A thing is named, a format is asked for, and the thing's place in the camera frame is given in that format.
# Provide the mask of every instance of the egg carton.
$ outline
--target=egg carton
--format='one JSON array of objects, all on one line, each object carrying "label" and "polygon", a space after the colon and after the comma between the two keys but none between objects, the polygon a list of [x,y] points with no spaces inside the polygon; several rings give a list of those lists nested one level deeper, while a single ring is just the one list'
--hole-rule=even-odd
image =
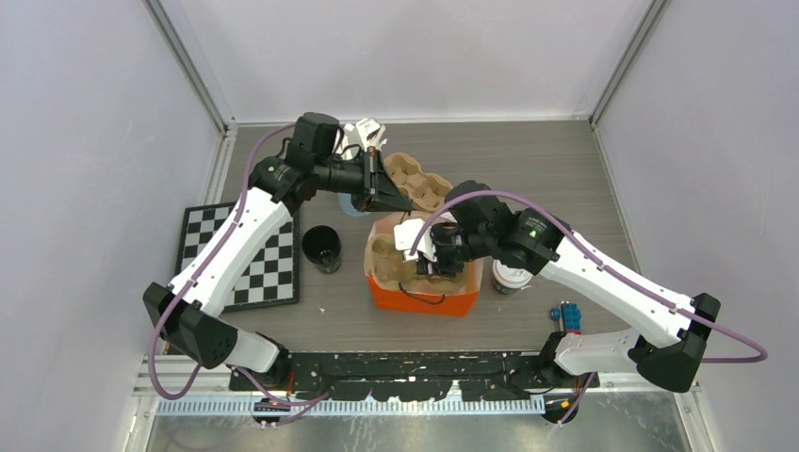
[{"label": "egg carton", "polygon": [[404,196],[414,204],[414,209],[432,213],[444,204],[444,197],[452,184],[432,172],[422,171],[422,166],[407,153],[392,153],[383,161],[391,180]]}]

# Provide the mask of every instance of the white ruler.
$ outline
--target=white ruler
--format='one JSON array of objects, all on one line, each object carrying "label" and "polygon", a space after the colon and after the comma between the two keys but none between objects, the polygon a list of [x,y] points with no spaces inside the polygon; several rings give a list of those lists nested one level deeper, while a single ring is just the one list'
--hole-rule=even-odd
[{"label": "white ruler", "polygon": [[[156,415],[161,416],[283,416],[297,413],[302,407],[288,412],[256,412],[259,395],[188,395],[180,400],[162,400]],[[400,402],[396,398],[379,402],[371,397],[357,402],[324,400],[306,416],[441,416],[468,414],[543,414],[544,397],[531,395],[527,400],[497,400],[464,402],[460,395],[447,395],[438,401]]]}]

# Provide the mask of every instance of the glass panel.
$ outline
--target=glass panel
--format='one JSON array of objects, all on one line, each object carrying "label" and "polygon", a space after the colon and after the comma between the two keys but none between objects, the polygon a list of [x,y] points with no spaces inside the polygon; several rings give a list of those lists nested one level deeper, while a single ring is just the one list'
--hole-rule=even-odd
[{"label": "glass panel", "polygon": [[344,452],[381,450],[690,451],[671,393],[593,393],[563,430],[540,416],[308,417],[261,430],[245,417],[155,419],[148,450]]}]

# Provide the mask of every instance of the wooden tabletop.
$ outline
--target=wooden tabletop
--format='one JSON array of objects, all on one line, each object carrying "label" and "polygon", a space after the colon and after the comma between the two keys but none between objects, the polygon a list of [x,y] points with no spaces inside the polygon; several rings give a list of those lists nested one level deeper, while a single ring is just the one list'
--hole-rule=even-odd
[{"label": "wooden tabletop", "polygon": [[[269,129],[242,127],[222,194],[234,201],[253,144]],[[389,124],[385,154],[408,153],[425,172],[454,185],[468,179],[511,191],[543,205],[620,263],[632,256],[586,121],[457,122]],[[260,157],[276,153],[279,137]],[[511,204],[513,210],[519,206]],[[258,331],[297,351],[426,351],[538,349],[555,330],[550,308],[562,299],[579,304],[583,332],[618,331],[626,324],[577,292],[534,278],[511,296],[490,284],[488,258],[478,300],[466,317],[385,311],[374,306],[364,275],[364,247],[381,214],[353,218],[333,193],[319,193],[302,206],[300,225],[336,229],[343,265],[324,275],[302,260],[301,301],[294,305],[230,313],[223,318]]]}]

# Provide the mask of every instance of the chessboard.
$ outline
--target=chessboard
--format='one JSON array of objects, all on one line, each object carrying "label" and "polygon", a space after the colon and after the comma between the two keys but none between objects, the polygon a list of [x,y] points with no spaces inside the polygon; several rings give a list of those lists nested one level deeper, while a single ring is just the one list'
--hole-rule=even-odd
[{"label": "chessboard", "polygon": [[[183,216],[175,274],[180,273],[211,241],[235,202],[189,207]],[[271,236],[236,281],[225,312],[296,303],[300,300],[299,212]]]}]

